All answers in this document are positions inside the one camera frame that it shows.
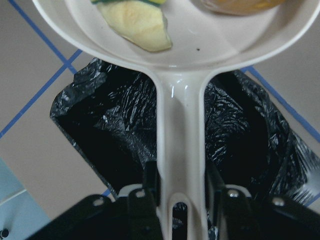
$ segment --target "crumpled plastic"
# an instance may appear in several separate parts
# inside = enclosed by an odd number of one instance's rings
[[[146,161],[157,160],[156,107],[147,75],[94,58],[56,96],[50,117],[117,197],[142,183]],[[257,201],[281,194],[305,204],[320,192],[308,187],[320,159],[243,72],[215,76],[204,107],[206,161],[226,184],[247,188]]]

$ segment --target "garbage bag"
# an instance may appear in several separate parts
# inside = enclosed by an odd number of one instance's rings
[[[206,161],[226,184],[246,187],[257,201],[282,194],[305,204],[320,192],[308,188],[320,159],[243,72],[215,76],[204,107]],[[50,117],[117,197],[157,160],[156,108],[147,75],[94,58],[56,96]]]

